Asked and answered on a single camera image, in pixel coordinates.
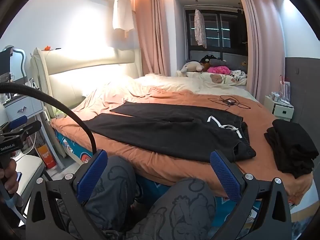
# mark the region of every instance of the drawer knob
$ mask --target drawer knob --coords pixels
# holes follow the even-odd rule
[[[20,110],[18,110],[17,113],[22,113],[25,109],[27,109],[26,106],[24,106],[23,108],[21,108]]]

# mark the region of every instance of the silver bolt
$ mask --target silver bolt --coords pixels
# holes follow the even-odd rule
[[[42,183],[42,181],[43,181],[43,179],[42,179],[42,178],[38,178],[38,179],[36,180],[37,184]]]
[[[252,179],[253,179],[253,175],[250,174],[250,173],[247,173],[247,174],[245,175],[245,178],[248,179],[248,180],[252,180]]]
[[[282,181],[279,178],[275,178],[275,182],[278,183],[278,184],[281,184]]]
[[[68,173],[64,176],[65,179],[69,180],[73,178],[73,174],[72,173]]]

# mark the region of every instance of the black sweatpants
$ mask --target black sweatpants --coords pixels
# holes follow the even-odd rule
[[[99,182],[85,205],[90,218],[106,239],[185,240],[207,239],[215,214],[215,198],[200,179],[183,179],[172,186],[151,207],[146,218],[128,232],[120,232],[126,211],[136,190],[132,166],[119,156],[111,156]],[[58,201],[65,223],[69,218]],[[69,231],[77,237],[72,223]]]
[[[142,104],[125,102],[112,110],[132,116],[99,114],[84,121],[89,129],[110,139],[181,159],[210,162],[210,154],[220,150],[230,162],[256,155],[250,147],[242,117],[227,111],[199,106]],[[208,122],[214,116],[221,125]]]

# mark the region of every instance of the orange blanket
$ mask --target orange blanket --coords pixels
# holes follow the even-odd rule
[[[256,151],[257,156],[238,162],[237,165],[243,173],[251,173],[256,179],[271,181],[275,177],[281,178],[289,201],[298,204],[310,188],[313,175],[303,175],[295,179],[291,174],[278,171],[272,149],[263,135],[267,128],[272,126],[275,117],[260,103],[240,96],[235,97],[251,109],[217,104],[213,101],[218,100],[219,96],[215,95],[196,95],[189,90],[168,92],[159,88],[142,86],[132,80],[125,85],[111,83],[97,89],[73,111],[82,120],[89,120],[100,113],[110,113],[111,109],[127,100],[137,103],[205,106],[242,116],[248,124],[250,145]],[[64,136],[91,149],[89,138],[71,118],[53,119],[51,125]],[[135,168],[136,173],[145,178],[169,186],[186,177],[199,178],[209,184],[215,195],[227,196],[209,163],[161,155],[111,140],[99,134],[94,134],[94,137],[98,149],[106,150],[109,155],[120,155],[127,159]]]

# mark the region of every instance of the gray pants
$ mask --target gray pants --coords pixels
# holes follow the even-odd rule
[[[200,179],[183,179],[173,185],[151,207],[146,218],[128,232],[119,232],[136,191],[132,166],[119,156],[108,165],[85,205],[90,218],[106,239],[197,240],[207,239],[215,214],[215,198]],[[58,202],[65,223],[69,218],[62,201]],[[77,232],[72,222],[69,231]]]

